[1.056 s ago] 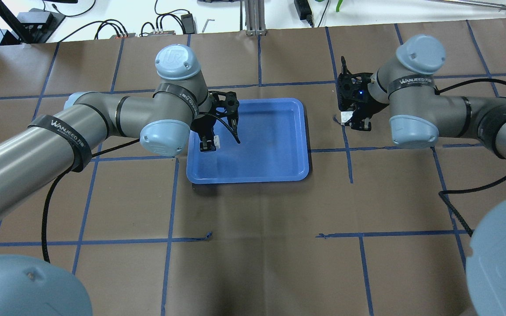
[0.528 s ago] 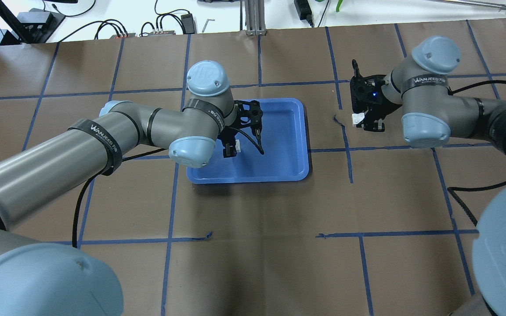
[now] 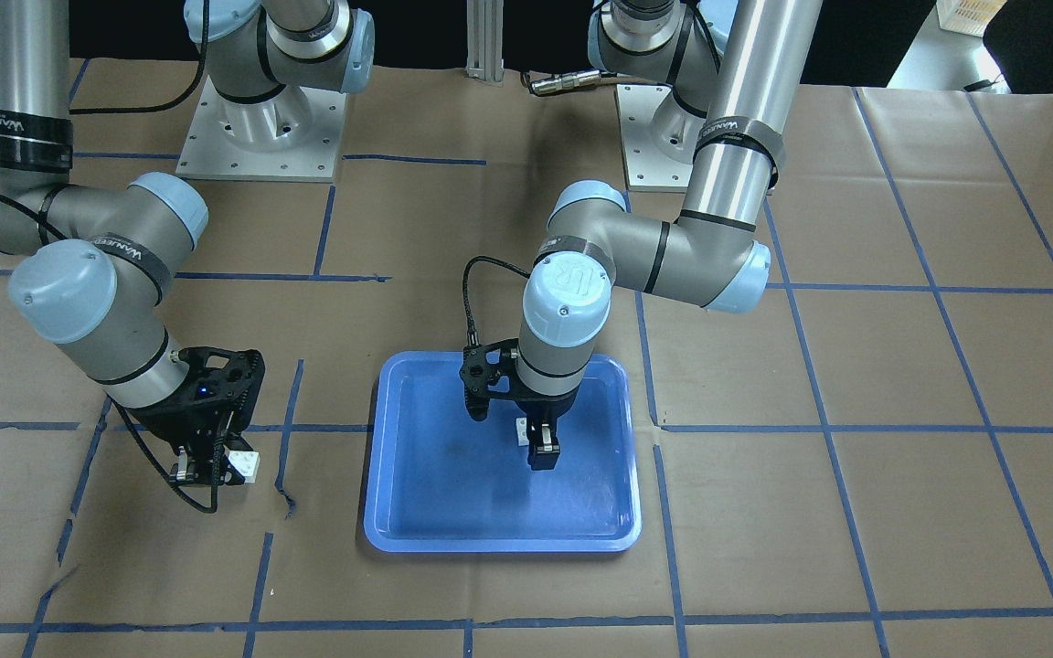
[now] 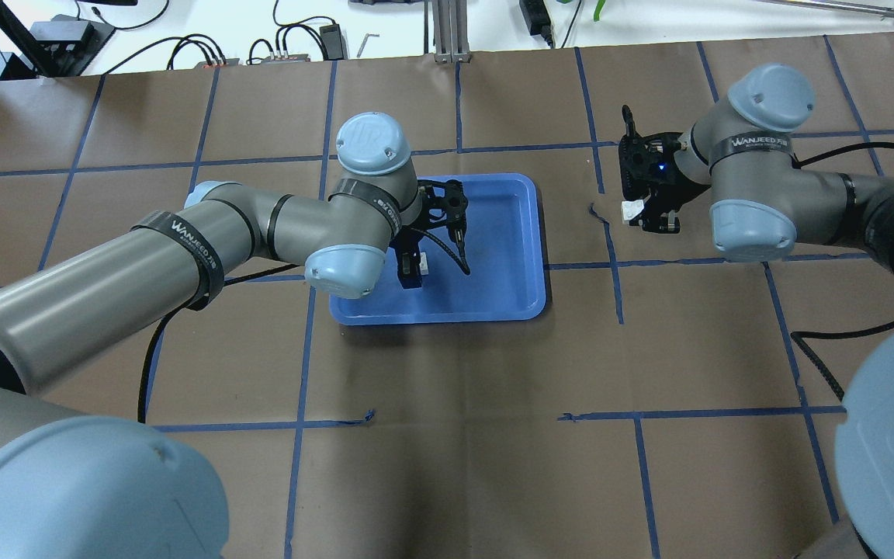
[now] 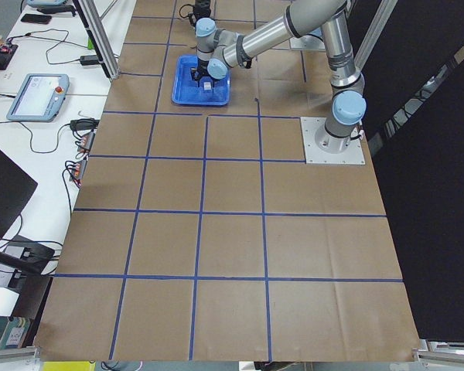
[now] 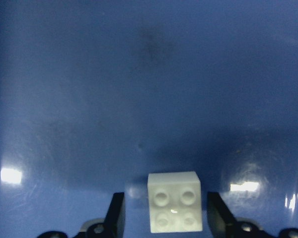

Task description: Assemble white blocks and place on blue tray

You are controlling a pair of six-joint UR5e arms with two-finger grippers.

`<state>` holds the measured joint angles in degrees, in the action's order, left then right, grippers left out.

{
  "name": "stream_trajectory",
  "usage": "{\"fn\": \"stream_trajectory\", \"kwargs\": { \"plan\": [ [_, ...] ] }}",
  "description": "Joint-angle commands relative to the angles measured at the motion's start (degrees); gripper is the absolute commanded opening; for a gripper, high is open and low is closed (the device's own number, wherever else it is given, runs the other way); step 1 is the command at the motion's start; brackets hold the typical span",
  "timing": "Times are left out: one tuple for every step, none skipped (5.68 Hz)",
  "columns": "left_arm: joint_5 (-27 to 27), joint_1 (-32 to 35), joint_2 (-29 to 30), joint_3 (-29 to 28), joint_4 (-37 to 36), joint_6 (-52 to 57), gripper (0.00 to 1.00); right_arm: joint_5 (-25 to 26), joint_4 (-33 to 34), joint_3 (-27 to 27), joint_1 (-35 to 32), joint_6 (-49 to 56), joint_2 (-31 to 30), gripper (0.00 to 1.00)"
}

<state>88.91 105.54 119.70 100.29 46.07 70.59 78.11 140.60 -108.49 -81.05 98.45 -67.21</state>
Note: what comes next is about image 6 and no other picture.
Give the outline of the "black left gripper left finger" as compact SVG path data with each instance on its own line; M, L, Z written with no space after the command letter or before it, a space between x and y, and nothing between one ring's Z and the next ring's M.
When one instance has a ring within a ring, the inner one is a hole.
M104 219L85 222L76 238L122 238L125 230L125 194L114 193Z

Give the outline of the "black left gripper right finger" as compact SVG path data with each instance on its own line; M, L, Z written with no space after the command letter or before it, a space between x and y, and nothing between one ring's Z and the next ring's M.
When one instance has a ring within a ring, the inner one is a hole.
M252 221L237 219L218 192L207 193L207 221L215 238L272 238Z

